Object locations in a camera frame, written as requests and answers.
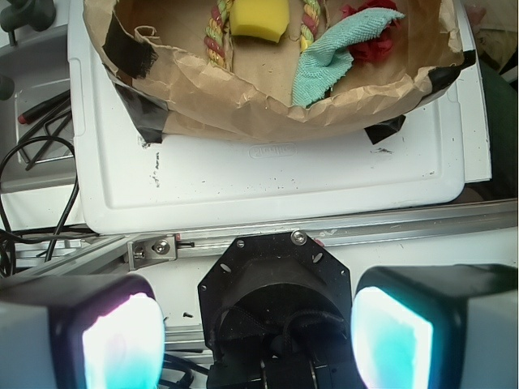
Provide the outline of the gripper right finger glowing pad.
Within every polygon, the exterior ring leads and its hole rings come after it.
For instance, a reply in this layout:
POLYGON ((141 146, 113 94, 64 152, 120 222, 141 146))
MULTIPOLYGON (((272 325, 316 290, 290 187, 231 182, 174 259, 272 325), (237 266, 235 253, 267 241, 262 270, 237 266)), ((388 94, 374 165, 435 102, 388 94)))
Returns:
POLYGON ((516 388, 518 270, 500 264, 368 269, 351 313, 368 388, 516 388))

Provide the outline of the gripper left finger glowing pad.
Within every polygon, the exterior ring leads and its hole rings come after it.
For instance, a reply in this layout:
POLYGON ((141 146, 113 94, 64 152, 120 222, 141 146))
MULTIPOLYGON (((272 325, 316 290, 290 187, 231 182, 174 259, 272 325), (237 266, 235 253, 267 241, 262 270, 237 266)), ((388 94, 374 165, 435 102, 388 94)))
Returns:
POLYGON ((1 281, 3 388, 154 388, 163 314, 139 275, 1 281))

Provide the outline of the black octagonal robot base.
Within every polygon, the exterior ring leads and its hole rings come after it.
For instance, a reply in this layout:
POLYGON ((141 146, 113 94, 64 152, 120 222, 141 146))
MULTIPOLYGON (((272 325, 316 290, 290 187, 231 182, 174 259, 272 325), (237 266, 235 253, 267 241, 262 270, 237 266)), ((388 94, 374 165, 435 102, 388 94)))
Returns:
POLYGON ((210 388, 355 388, 349 269, 304 233, 239 237, 198 286, 210 388))

